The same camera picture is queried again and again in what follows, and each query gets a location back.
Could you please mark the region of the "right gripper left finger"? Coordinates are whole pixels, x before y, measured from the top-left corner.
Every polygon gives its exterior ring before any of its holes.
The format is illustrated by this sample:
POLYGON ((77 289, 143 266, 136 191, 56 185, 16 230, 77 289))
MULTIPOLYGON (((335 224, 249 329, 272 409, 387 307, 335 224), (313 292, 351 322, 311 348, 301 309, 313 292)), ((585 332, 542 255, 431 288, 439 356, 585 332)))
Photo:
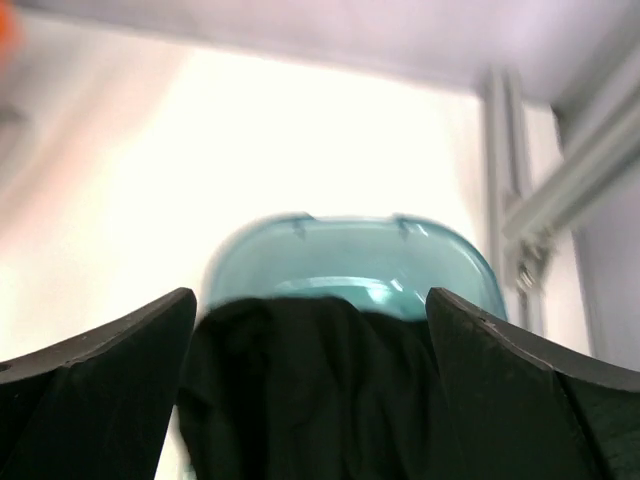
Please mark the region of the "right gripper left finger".
POLYGON ((152 479, 196 316, 178 288, 1 364, 1 476, 152 479))

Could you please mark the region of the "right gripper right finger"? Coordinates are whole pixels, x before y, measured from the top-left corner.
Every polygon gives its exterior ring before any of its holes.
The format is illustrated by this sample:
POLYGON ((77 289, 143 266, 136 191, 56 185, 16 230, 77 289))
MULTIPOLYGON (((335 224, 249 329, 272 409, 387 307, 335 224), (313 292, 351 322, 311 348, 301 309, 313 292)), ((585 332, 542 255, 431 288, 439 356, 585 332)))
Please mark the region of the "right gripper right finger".
POLYGON ((473 479, 636 479, 639 374, 516 327, 442 288, 426 314, 473 479))

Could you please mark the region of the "black trousers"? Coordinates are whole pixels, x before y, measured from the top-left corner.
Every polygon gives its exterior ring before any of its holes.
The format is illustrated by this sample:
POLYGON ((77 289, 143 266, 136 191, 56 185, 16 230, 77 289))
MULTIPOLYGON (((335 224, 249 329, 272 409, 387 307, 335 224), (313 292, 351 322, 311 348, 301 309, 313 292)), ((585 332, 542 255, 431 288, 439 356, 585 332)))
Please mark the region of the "black trousers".
POLYGON ((243 299, 191 339, 179 430, 200 479, 467 479, 426 322, 243 299))

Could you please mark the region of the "orange trousers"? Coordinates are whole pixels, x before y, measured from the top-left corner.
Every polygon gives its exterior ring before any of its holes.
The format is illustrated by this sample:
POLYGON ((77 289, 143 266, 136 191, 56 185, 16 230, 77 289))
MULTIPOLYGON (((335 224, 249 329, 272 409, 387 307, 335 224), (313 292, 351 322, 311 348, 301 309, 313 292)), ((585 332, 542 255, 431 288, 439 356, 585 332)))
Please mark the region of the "orange trousers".
POLYGON ((0 7, 0 55, 5 62, 21 43, 19 20, 10 3, 1 2, 0 7))

